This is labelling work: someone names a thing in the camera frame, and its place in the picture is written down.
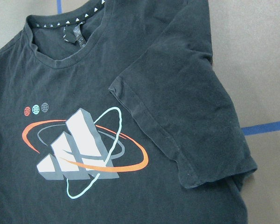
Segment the black graphic t-shirt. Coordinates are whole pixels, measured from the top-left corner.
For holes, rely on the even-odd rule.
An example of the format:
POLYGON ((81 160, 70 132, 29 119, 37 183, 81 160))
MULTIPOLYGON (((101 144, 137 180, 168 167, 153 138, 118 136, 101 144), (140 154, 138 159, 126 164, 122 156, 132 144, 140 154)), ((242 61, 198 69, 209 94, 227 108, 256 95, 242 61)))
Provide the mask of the black graphic t-shirt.
POLYGON ((206 0, 90 0, 0 49, 0 224, 245 224, 256 169, 206 0))

